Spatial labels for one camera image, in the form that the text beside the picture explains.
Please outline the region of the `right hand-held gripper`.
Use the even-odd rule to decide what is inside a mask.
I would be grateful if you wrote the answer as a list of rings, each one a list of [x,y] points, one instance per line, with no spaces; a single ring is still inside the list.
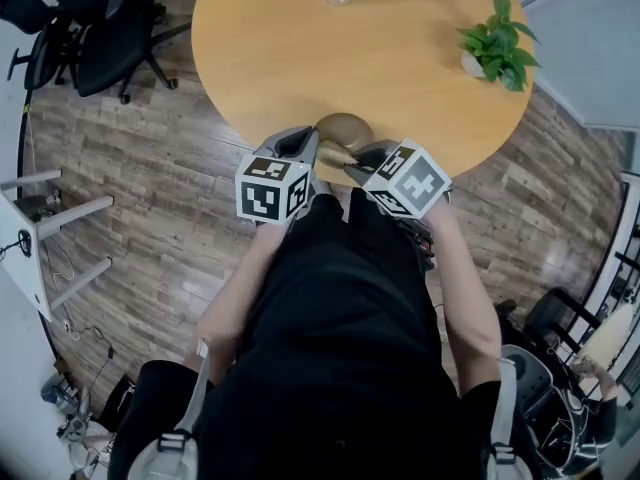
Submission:
[[[376,141],[352,153],[344,172],[387,214],[420,220],[449,189],[450,178],[418,143]],[[376,170],[361,164],[381,164]]]

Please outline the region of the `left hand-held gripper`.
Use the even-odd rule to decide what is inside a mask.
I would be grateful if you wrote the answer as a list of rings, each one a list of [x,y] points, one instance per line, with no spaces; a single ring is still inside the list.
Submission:
[[[290,223],[309,200],[319,137],[313,126],[289,128],[245,155],[235,175],[237,215],[254,222]]]

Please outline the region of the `brown bowl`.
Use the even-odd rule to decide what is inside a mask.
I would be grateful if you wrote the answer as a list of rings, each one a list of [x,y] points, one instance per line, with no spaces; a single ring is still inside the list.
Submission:
[[[350,113],[333,113],[315,125],[321,140],[336,143],[350,151],[359,150],[374,142],[374,132],[367,121]]]

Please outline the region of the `person's left forearm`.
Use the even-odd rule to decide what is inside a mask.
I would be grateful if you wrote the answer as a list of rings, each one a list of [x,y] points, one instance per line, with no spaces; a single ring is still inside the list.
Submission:
[[[266,274],[282,244],[286,225],[260,225],[236,270],[201,315],[192,344],[183,364],[198,370],[202,358],[197,353],[205,342],[210,357],[209,380],[217,385],[232,367]]]

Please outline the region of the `person's right forearm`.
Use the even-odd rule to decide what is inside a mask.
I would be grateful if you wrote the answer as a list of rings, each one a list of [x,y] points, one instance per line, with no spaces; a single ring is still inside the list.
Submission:
[[[423,222],[435,249],[445,325],[459,389],[466,394],[478,385],[500,379],[498,317],[446,199],[439,199]]]

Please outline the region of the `black waist device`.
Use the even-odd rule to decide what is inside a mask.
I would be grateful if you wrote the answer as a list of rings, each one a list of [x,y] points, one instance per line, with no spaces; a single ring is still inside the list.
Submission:
[[[413,242],[421,270],[424,273],[433,270],[435,268],[435,253],[433,251],[433,240],[428,228],[413,219],[394,217],[394,221]]]

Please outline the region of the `potted green plant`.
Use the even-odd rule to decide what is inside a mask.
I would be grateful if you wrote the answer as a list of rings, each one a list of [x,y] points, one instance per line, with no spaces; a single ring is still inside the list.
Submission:
[[[484,23],[457,28],[459,47],[479,66],[480,77],[500,82],[510,92],[523,92],[528,85],[528,67],[540,67],[533,54],[519,46],[524,35],[538,43],[524,23],[511,19],[511,0],[492,0],[493,13]]]

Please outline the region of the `person's black clothing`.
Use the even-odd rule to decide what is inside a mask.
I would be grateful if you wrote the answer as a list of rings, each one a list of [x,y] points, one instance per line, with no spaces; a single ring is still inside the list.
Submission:
[[[288,227],[232,367],[144,364],[108,480],[534,480],[498,381],[459,389],[413,242],[364,191]]]

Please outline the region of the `black office chair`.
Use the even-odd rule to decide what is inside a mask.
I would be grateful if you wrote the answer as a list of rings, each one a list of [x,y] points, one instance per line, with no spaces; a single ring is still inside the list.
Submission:
[[[26,66],[24,89],[33,91],[49,81],[57,85],[65,83],[68,71],[73,85],[77,80],[77,51],[80,39],[78,31],[70,29],[73,18],[62,6],[50,6],[43,0],[0,0],[0,20],[14,25],[35,42],[31,52],[21,56],[13,52],[7,77],[13,76],[16,66]]]
[[[136,69],[147,63],[164,87],[178,87],[167,78],[152,49],[191,29],[189,22],[155,34],[166,21],[166,7],[155,0],[108,0],[103,20],[90,25],[78,47],[77,85],[81,97],[103,92],[120,83],[118,98],[126,105],[126,92]]]

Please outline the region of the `grey perforated chair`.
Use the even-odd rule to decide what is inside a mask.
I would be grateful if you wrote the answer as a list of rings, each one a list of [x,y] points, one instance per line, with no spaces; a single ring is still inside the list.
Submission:
[[[523,420],[531,424],[552,404],[553,375],[536,356],[519,346],[503,345],[501,354],[498,408],[507,415],[518,409]]]

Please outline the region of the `white shelving rack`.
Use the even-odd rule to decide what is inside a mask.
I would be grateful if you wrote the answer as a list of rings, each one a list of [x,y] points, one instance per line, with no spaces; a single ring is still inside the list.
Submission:
[[[640,174],[625,171],[622,181],[625,198],[616,233],[585,304],[602,323],[622,304],[640,303]],[[583,346],[593,332],[581,332]],[[620,377],[612,375],[616,380],[634,368],[638,350]]]

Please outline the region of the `black round desk fitting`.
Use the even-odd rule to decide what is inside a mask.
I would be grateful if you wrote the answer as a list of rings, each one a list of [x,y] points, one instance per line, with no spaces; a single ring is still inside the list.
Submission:
[[[5,259],[7,252],[14,248],[18,248],[24,257],[31,257],[32,237],[27,230],[20,229],[17,233],[17,239],[14,242],[0,247],[0,262]]]

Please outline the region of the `white round side table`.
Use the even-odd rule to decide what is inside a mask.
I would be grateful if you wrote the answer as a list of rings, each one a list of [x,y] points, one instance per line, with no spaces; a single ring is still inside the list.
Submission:
[[[618,378],[640,348],[640,303],[624,303],[591,334],[570,365],[588,356]]]

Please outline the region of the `white desk with legs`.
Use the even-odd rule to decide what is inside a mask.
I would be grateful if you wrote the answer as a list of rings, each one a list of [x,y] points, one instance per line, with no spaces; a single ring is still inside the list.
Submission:
[[[18,248],[14,248],[7,252],[5,259],[0,262],[0,266],[4,268],[18,289],[46,319],[50,319],[54,310],[112,265],[111,259],[105,258],[80,274],[73,283],[60,291],[54,299],[48,297],[40,259],[40,243],[60,232],[63,226],[108,208],[114,203],[114,199],[111,196],[105,196],[34,222],[7,195],[7,192],[11,189],[51,181],[61,175],[62,172],[60,170],[51,170],[0,182],[0,247],[14,242],[20,229],[27,230],[32,237],[32,255],[30,258],[24,257]]]

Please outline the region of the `black chair frame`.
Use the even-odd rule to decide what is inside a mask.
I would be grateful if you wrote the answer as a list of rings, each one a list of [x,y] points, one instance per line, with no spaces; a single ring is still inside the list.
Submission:
[[[597,330],[602,321],[590,313],[583,304],[576,300],[563,287],[550,289],[528,313],[524,332],[531,337],[547,341],[554,334],[558,343],[556,353],[565,351],[564,364],[577,356],[582,345],[579,338],[571,336],[571,329],[575,323],[582,321],[588,330]]]

